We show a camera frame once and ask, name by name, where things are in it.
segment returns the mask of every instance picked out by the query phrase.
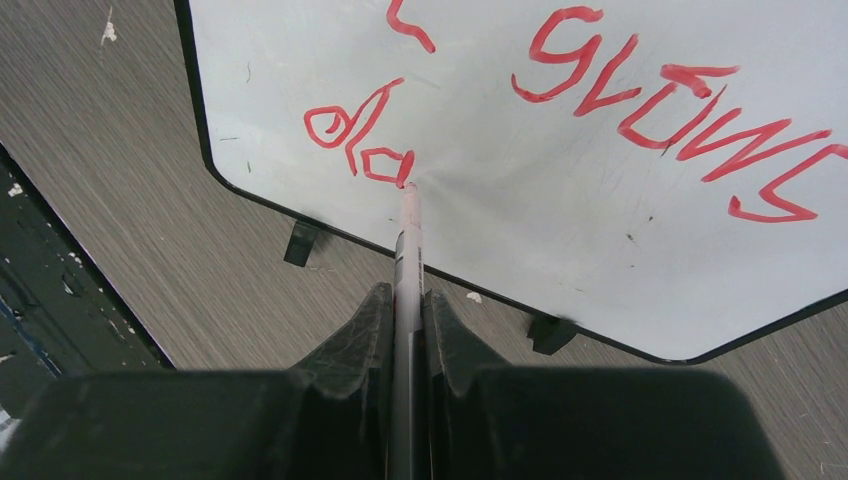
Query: black plastic part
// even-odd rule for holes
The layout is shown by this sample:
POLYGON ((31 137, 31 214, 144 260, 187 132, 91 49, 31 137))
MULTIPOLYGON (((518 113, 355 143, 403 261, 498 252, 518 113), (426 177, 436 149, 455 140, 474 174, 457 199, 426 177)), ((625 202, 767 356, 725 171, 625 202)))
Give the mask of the black plastic part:
POLYGON ((315 246, 315 240, 318 238, 318 232, 318 227, 297 220, 289 237, 289 245, 286 247, 286 256, 283 260, 298 267, 305 267, 309 254, 312 253, 312 247, 315 246))
POLYGON ((60 375, 171 368, 3 147, 0 193, 0 405, 18 416, 60 375))
POLYGON ((781 479, 744 396, 697 371, 518 368, 424 302, 434 478, 781 479))
POLYGON ((577 326, 564 318, 533 317, 527 338, 533 339, 533 351, 553 355, 577 336, 577 326))
MULTIPOLYGON (((0 478, 382 479, 391 287, 285 372, 59 380, 0 478)), ((433 478, 781 479, 729 382, 698 371, 513 367, 441 292, 423 304, 433 478)))
POLYGON ((392 293, 285 372, 60 379, 30 406, 0 478, 380 479, 392 293))

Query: dark panel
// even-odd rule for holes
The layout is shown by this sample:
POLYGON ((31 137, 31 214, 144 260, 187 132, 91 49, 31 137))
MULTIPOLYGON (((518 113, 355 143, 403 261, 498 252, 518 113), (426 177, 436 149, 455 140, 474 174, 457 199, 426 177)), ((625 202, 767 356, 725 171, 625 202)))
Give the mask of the dark panel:
POLYGON ((5 305, 0 305, 0 321, 18 337, 4 347, 16 357, 0 363, 0 405, 17 415, 50 376, 170 368, 2 147, 0 191, 0 304, 5 305), (28 385, 16 380, 23 363, 32 379, 28 385))

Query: red ink scribble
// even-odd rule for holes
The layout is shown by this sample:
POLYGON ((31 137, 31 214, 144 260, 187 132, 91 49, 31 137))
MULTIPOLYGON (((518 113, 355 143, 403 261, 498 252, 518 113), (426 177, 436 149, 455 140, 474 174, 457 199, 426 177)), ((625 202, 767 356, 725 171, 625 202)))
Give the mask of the red ink scribble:
POLYGON ((651 140, 642 135, 641 133, 633 130, 633 124, 641 120, 642 117, 644 117, 648 114, 648 112, 653 110, 654 107, 657 106, 657 104, 665 100, 666 97, 668 97, 677 90, 676 83, 668 83, 659 92, 655 93, 651 98, 649 98, 644 105, 642 105, 635 112, 630 114, 630 116, 622 120, 621 123, 618 125, 618 133, 622 137, 630 140, 631 142, 643 148, 651 148, 654 150, 668 149, 672 145, 682 140, 683 137, 688 135, 689 132, 694 130, 695 127, 700 125, 701 122, 703 122, 710 115, 710 113, 713 111, 713 108, 715 108, 716 104, 721 98, 721 95, 724 93, 725 88, 722 88, 721 91, 718 92, 718 95, 716 95, 715 98, 710 100, 710 103, 708 103, 707 106, 705 106, 700 112, 698 112, 698 114, 695 115, 695 118, 690 120, 688 123, 686 123, 686 125, 683 126, 683 128, 678 130, 677 133, 675 133, 666 140, 651 140))
MULTIPOLYGON (((350 173, 354 176, 357 174, 356 169, 356 156, 354 155, 354 149, 365 138, 366 135, 374 128, 374 125, 377 123, 377 119, 380 118, 380 114, 383 113, 383 109, 386 107, 386 103, 389 101, 389 93, 392 87, 400 85, 403 83, 403 78, 397 78, 388 84, 378 88, 374 93, 368 97, 362 105, 356 110, 356 113, 353 117, 348 116, 345 110, 338 105, 331 105, 327 107, 318 107, 308 110, 303 115, 303 123, 306 126, 306 133, 309 135, 309 138, 312 139, 313 142, 317 143, 322 148, 332 149, 336 148, 342 143, 344 143, 344 152, 345 157, 347 157, 348 166, 350 167, 350 173), (365 111, 365 108, 368 104, 371 103, 372 100, 377 98, 377 104, 374 106, 374 110, 371 112, 371 115, 365 120, 362 128, 353 135, 350 140, 348 140, 348 136, 353 131, 353 128, 356 126, 356 123, 359 120, 359 117, 362 115, 362 112, 365 111), (315 132, 315 127, 313 126, 313 118, 317 115, 324 114, 332 114, 333 115, 333 123, 330 125, 328 129, 324 131, 324 133, 332 135, 338 132, 339 127, 344 126, 338 135, 330 140, 326 141, 318 136, 315 132)), ((406 154, 401 155, 394 150, 391 150, 386 147, 374 148, 363 150, 360 154, 362 156, 362 160, 365 168, 365 176, 371 178, 373 180, 379 180, 383 182, 391 182, 397 185, 398 188, 403 188, 404 183, 406 183, 406 178, 409 176, 409 172, 412 170, 412 165, 415 162, 415 153, 410 150, 406 152, 406 154), (390 177, 387 175, 378 175, 371 172, 371 156, 372 155, 387 155, 390 158, 398 160, 401 162, 400 169, 396 177, 390 177)))
POLYGON ((429 35, 427 35, 424 29, 417 25, 404 23, 397 18, 402 4, 403 0, 392 0, 392 3, 389 4, 389 10, 386 12, 386 21, 389 23, 389 26, 401 35, 415 37, 427 53, 434 53, 436 51, 436 45, 430 40, 429 35))
POLYGON ((586 98, 584 98, 580 105, 578 105, 577 109, 574 110, 575 117, 582 117, 592 110, 606 107, 624 100, 629 100, 642 93, 642 88, 637 87, 598 99, 598 95, 604 91, 604 88, 606 88, 607 83, 609 83, 610 78, 612 78, 612 75, 615 73, 615 70, 624 63, 625 60, 627 60, 631 53, 633 53, 633 49, 636 48, 636 44, 638 43, 639 36, 636 34, 631 35, 630 39, 627 40, 627 43, 625 43, 624 47, 622 47, 621 51, 612 57, 612 60, 607 62, 606 66, 604 66, 603 70, 601 70, 601 74, 598 76, 595 84, 592 86, 592 89, 589 90, 588 94, 586 94, 586 98))
POLYGON ((660 76, 666 80, 685 85, 692 90, 698 98, 707 98, 713 91, 707 86, 707 82, 698 78, 704 77, 726 77, 739 71, 740 67, 685 67, 669 63, 660 68, 660 76))
POLYGON ((409 176, 409 172, 412 170, 413 163, 415 163, 415 152, 412 150, 403 155, 385 147, 369 148, 362 151, 362 169, 365 170, 365 176, 372 180, 394 183, 398 188, 403 188, 406 183, 406 177, 409 176), (400 169, 398 170, 397 176, 391 177, 371 172, 371 157, 373 155, 385 155, 393 160, 399 161, 400 169))
POLYGON ((530 59, 539 63, 548 64, 571 63, 576 61, 577 66, 566 81, 544 93, 534 93, 521 88, 518 85, 518 79, 515 74, 512 74, 512 89, 515 90, 515 93, 528 102, 542 103, 551 100, 580 82, 586 74, 586 71, 589 69, 589 65, 595 57, 595 52, 598 51, 598 47, 601 45, 602 38, 600 35, 593 36, 588 42, 586 42, 586 44, 572 52, 548 53, 542 49, 545 46, 545 42, 548 40, 548 36, 563 21, 571 18, 577 18, 584 22, 592 23, 597 22, 603 18, 603 16, 603 10, 592 10, 589 7, 569 7, 552 13, 539 31, 536 32, 536 36, 533 37, 533 41, 530 43, 530 59))
POLYGON ((741 113, 741 108, 734 108, 733 110, 730 110, 729 112, 725 113, 724 115, 719 117, 718 120, 713 122, 712 125, 704 129, 703 132, 695 135, 695 137, 680 150, 680 153, 677 154, 677 159, 680 161, 684 161, 693 157, 697 157, 698 155, 702 155, 704 153, 711 152, 718 148, 724 147, 725 145, 729 145, 733 142, 738 142, 739 140, 743 140, 748 137, 755 137, 753 140, 751 140, 750 143, 748 143, 748 145, 746 145, 735 155, 730 157, 730 159, 719 165, 712 172, 706 174, 701 179, 701 181, 712 182, 713 180, 717 180, 729 173, 733 173, 736 170, 745 168, 748 165, 759 162, 760 160, 764 160, 768 157, 777 155, 778 153, 789 150, 791 148, 810 143, 814 140, 827 138, 831 134, 831 130, 819 130, 817 132, 798 137, 794 140, 783 142, 780 145, 776 145, 774 147, 769 148, 768 150, 757 153, 755 155, 748 156, 756 149, 758 149, 762 144, 771 140, 772 137, 783 131, 783 129, 785 129, 792 123, 792 120, 784 118, 782 120, 778 120, 776 122, 772 122, 761 127, 752 128, 750 130, 745 130, 744 132, 735 133, 721 140, 716 140, 715 142, 708 143, 706 145, 701 145, 706 139, 710 138, 719 129, 727 125, 728 122, 738 117, 741 113))
POLYGON ((796 177, 801 174, 808 168, 812 167, 828 155, 839 155, 845 160, 848 160, 848 147, 840 144, 831 144, 823 149, 819 150, 818 153, 813 155, 812 157, 804 160, 795 168, 789 170, 783 175, 775 178, 768 185, 760 190, 760 198, 765 200, 771 205, 774 205, 777 208, 780 208, 784 211, 791 213, 791 215, 784 215, 780 217, 770 217, 767 215, 760 215, 757 213, 749 213, 742 211, 742 202, 739 201, 739 198, 734 195, 730 198, 730 205, 727 208, 727 213, 737 218, 744 218, 745 220, 753 220, 755 222, 762 223, 783 223, 783 222, 799 222, 803 220, 812 220, 818 217, 818 214, 807 210, 800 205, 796 205, 788 200, 784 200, 777 196, 775 190, 789 181, 790 179, 796 177))

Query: scuff mark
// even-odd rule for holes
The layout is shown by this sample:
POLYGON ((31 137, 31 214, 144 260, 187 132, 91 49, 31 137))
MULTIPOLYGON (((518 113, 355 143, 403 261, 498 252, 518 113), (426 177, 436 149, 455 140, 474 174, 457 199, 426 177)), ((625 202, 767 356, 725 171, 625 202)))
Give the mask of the scuff mark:
POLYGON ((835 468, 848 468, 848 465, 840 465, 838 463, 825 463, 819 462, 819 471, 821 471, 822 475, 824 475, 824 466, 835 467, 835 468))
POLYGON ((18 185, 17 183, 13 184, 12 189, 9 190, 9 196, 10 197, 16 197, 16 196, 18 196, 22 193, 24 193, 24 189, 21 188, 21 186, 18 185))
POLYGON ((668 149, 671 148, 672 145, 674 145, 674 141, 669 140, 668 143, 665 145, 665 150, 663 150, 663 153, 660 154, 660 157, 665 156, 666 152, 668 152, 668 149))
POLYGON ((100 46, 106 42, 106 39, 116 41, 118 36, 115 34, 115 25, 112 23, 112 7, 109 7, 109 16, 106 18, 106 28, 103 29, 103 36, 100 37, 100 46))
POLYGON ((435 88, 436 90, 442 89, 442 87, 440 87, 438 83, 433 82, 431 80, 428 80, 428 79, 422 77, 421 75, 417 75, 415 73, 409 73, 408 75, 411 78, 414 78, 415 80, 418 80, 419 82, 423 83, 424 85, 427 85, 428 87, 435 88))
POLYGON ((121 335, 121 331, 118 330, 118 326, 115 325, 115 322, 113 322, 112 319, 106 317, 106 321, 109 322, 109 325, 112 327, 112 330, 114 330, 115 333, 117 333, 118 336, 121 337, 121 340, 126 340, 126 338, 124 338, 124 336, 121 335))

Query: black whiteboard edge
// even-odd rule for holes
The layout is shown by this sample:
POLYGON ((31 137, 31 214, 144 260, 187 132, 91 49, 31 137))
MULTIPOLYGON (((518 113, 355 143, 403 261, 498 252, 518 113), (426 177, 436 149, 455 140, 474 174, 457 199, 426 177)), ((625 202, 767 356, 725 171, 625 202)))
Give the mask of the black whiteboard edge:
MULTIPOLYGON (((206 106, 203 101, 203 88, 201 87, 200 82, 200 68, 197 62, 197 48, 194 44, 194 28, 191 21, 191 7, 189 6, 189 0, 174 0, 174 10, 176 12, 177 17, 177 25, 180 31, 180 42, 182 43, 183 49, 183 60, 186 69, 186 77, 188 79, 189 90, 191 91, 191 103, 194 109, 194 120, 197 125, 197 136, 198 141, 200 143, 200 152, 203 156, 203 163, 206 165, 206 169, 209 173, 227 190, 246 198, 247 200, 251 200, 265 207, 276 210, 284 215, 288 215, 296 220, 303 220, 305 222, 309 222, 322 230, 336 235, 338 237, 344 238, 345 240, 349 240, 357 245, 361 245, 365 248, 373 250, 377 253, 386 255, 386 256, 394 256, 394 252, 383 248, 379 245, 371 243, 367 240, 361 239, 355 235, 351 235, 347 232, 339 230, 333 226, 330 226, 326 223, 317 221, 313 218, 310 218, 300 212, 296 212, 289 208, 286 208, 282 205, 278 205, 274 202, 266 200, 262 197, 254 195, 250 192, 242 190, 232 183, 230 183, 220 172, 215 168, 215 163, 212 161, 212 148, 209 140, 209 128, 206 123, 206 106)), ((437 277, 443 278, 450 282, 453 282, 463 288, 467 288, 474 292, 481 293, 486 295, 489 298, 497 300, 501 303, 509 305, 518 310, 522 310, 531 315, 542 315, 542 316, 550 316, 550 314, 541 312, 534 308, 528 307, 522 303, 516 302, 514 300, 510 300, 502 295, 496 294, 484 288, 480 288, 476 285, 473 285, 465 280, 457 278, 448 273, 442 272, 441 270, 437 270, 435 268, 431 268, 429 266, 424 267, 424 271, 430 274, 433 274, 437 277)), ((801 310, 798 310, 795 313, 787 315, 779 320, 776 320, 768 325, 758 328, 751 333, 743 335, 736 340, 730 341, 724 345, 716 347, 706 353, 698 355, 697 357, 686 359, 686 360, 669 360, 660 358, 649 353, 643 352, 636 348, 625 345, 621 342, 615 341, 611 338, 605 337, 603 335, 597 334, 590 330, 587 330, 579 325, 577 325, 577 331, 581 335, 585 337, 589 337, 593 340, 597 340, 601 343, 609 345, 611 347, 615 347, 624 352, 630 353, 631 355, 635 355, 644 360, 648 360, 653 363, 662 364, 662 365, 697 365, 700 363, 707 362, 712 360, 720 355, 723 355, 731 350, 735 350, 743 345, 746 345, 754 340, 758 340, 766 335, 774 333, 778 330, 786 328, 796 322, 809 318, 813 315, 821 313, 825 310, 835 307, 843 302, 848 301, 848 289, 843 290, 842 292, 836 293, 827 297, 823 300, 820 300, 812 305, 809 305, 801 310)))

